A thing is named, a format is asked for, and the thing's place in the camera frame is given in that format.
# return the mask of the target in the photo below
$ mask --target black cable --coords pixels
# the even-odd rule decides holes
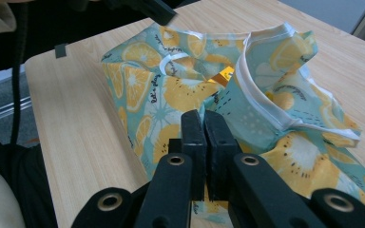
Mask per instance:
[[[13,92],[13,124],[11,128],[10,144],[16,145],[20,128],[20,87],[19,76],[20,66],[23,64],[23,57],[26,48],[28,34],[28,4],[19,5],[17,17],[16,45],[14,51],[13,68],[11,72],[11,88]]]

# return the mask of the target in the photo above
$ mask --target wooden table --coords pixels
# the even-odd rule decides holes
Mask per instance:
[[[283,22],[299,31],[313,30],[319,53],[308,66],[317,83],[332,91],[362,126],[362,141],[352,152],[365,165],[364,41],[276,0],[202,0],[177,12],[173,25],[200,32],[248,32]],[[70,44],[64,58],[56,59],[49,51],[26,62],[60,227],[69,227],[97,191],[109,186],[134,191],[146,183],[116,114],[100,60],[151,23],[146,19]]]

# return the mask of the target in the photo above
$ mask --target patterned cloth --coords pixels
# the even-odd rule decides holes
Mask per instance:
[[[360,129],[304,65],[317,53],[311,31],[288,24],[245,34],[202,34],[153,24],[103,57],[103,68],[131,146],[151,179],[181,115],[224,116],[247,153],[261,154],[297,193],[324,187],[365,203],[365,168],[345,147]],[[227,67],[227,85],[211,80]],[[194,202],[194,215],[230,220],[225,202]]]

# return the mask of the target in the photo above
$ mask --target floor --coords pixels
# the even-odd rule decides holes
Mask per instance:
[[[38,132],[34,120],[33,111],[29,101],[29,87],[26,80],[25,73],[20,76],[21,95],[24,100],[21,126],[18,143],[29,147],[38,143]],[[3,80],[0,82],[0,107],[5,106],[6,111],[2,112],[0,109],[0,141],[1,143],[8,143],[10,141],[11,121],[12,115],[10,112],[11,98],[11,80]]]

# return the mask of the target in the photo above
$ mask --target table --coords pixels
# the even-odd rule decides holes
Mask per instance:
[[[177,9],[173,25],[201,32],[248,32],[288,22],[313,30],[318,55],[308,63],[317,83],[332,91],[363,128],[351,151],[365,165],[365,42],[276,0],[202,0]],[[30,96],[60,227],[69,227],[97,191],[134,191],[146,183],[116,114],[100,64],[102,55],[152,23],[145,19],[26,62]],[[216,227],[199,224],[198,227]]]

